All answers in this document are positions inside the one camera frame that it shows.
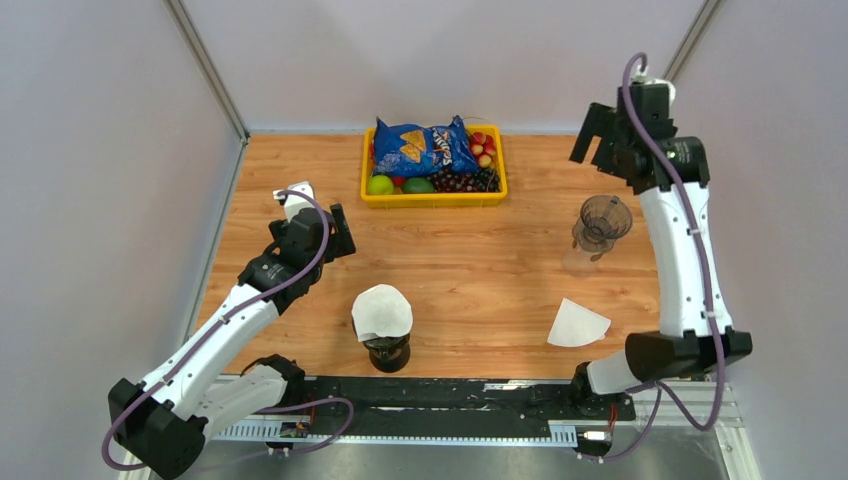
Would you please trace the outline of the white paper coffee filter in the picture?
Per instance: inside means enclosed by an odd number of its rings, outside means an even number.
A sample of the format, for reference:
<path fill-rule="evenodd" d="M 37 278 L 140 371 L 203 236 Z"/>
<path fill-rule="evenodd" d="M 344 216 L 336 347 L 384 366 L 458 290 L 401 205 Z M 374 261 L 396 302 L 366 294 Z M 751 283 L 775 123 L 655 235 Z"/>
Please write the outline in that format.
<path fill-rule="evenodd" d="M 351 310 L 359 342 L 378 338 L 399 338 L 413 326 L 412 306 L 394 286 L 379 284 L 360 293 Z"/>

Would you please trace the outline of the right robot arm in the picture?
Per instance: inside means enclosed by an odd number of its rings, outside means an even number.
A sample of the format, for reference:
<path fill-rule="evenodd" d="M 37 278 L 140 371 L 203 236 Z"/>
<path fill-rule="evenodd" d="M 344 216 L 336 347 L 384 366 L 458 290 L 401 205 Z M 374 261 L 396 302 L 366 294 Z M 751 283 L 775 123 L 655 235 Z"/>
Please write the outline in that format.
<path fill-rule="evenodd" d="M 696 137 L 680 137 L 670 116 L 672 87 L 634 83 L 614 107 L 591 103 L 570 159 L 625 180 L 638 197 L 654 249 L 660 287 L 659 328 L 627 336 L 624 348 L 580 365 L 571 403 L 596 417 L 611 394 L 672 377 L 716 372 L 753 351 L 724 303 L 709 236 L 710 173 Z"/>

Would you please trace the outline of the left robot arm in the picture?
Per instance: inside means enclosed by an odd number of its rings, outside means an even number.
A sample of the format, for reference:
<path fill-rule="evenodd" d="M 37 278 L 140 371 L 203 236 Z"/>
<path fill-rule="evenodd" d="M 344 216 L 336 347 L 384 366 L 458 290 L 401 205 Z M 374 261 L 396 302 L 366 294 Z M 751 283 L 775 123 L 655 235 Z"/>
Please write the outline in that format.
<path fill-rule="evenodd" d="M 246 265 L 214 315 L 142 380 L 121 379 L 111 388 L 112 424 L 101 446 L 111 468 L 128 468 L 110 455 L 117 442 L 137 458 L 134 469 L 175 479 L 215 435 L 245 417 L 273 408 L 304 410 L 305 373 L 279 354 L 254 361 L 226 384 L 215 382 L 250 340 L 308 293 L 325 264 L 356 251 L 339 204 L 324 211 L 308 201 L 269 229 L 272 243 Z"/>

